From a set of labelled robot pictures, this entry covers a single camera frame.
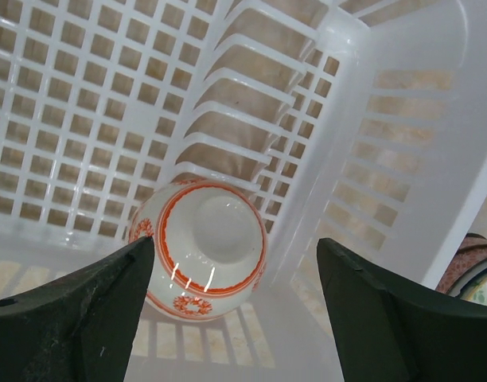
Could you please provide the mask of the red white patterned bowl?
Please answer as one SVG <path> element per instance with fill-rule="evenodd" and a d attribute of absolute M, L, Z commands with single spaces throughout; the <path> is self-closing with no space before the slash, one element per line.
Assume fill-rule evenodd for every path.
<path fill-rule="evenodd" d="M 221 182 L 191 178 L 154 192 L 134 212 L 126 239 L 144 236 L 154 242 L 146 301 L 183 322 L 208 322 L 234 310 L 266 269 L 259 211 Z"/>

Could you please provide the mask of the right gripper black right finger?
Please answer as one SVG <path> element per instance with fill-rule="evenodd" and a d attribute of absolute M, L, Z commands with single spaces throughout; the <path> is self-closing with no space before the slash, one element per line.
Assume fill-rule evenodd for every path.
<path fill-rule="evenodd" d="M 487 381 L 487 306 L 320 239 L 318 272 L 346 381 Z"/>

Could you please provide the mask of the green orange floral bowl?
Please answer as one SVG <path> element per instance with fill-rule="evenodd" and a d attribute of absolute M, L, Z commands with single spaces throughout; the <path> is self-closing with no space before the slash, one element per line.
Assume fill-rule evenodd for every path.
<path fill-rule="evenodd" d="M 478 275 L 462 289 L 460 299 L 487 306 L 487 271 Z"/>

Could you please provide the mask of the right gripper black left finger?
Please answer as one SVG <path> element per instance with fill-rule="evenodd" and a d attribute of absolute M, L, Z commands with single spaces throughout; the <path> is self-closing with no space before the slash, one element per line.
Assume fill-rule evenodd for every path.
<path fill-rule="evenodd" d="M 122 381 L 154 266 L 142 237 L 0 299 L 0 381 Z"/>

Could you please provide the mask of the white plastic dish rack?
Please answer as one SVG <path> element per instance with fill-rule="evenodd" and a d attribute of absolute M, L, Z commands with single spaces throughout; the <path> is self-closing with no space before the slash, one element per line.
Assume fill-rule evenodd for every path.
<path fill-rule="evenodd" d="M 191 177 L 267 268 L 211 322 L 145 305 L 127 380 L 342 380 L 319 239 L 434 288 L 487 212 L 487 1 L 0 1 L 0 299 Z"/>

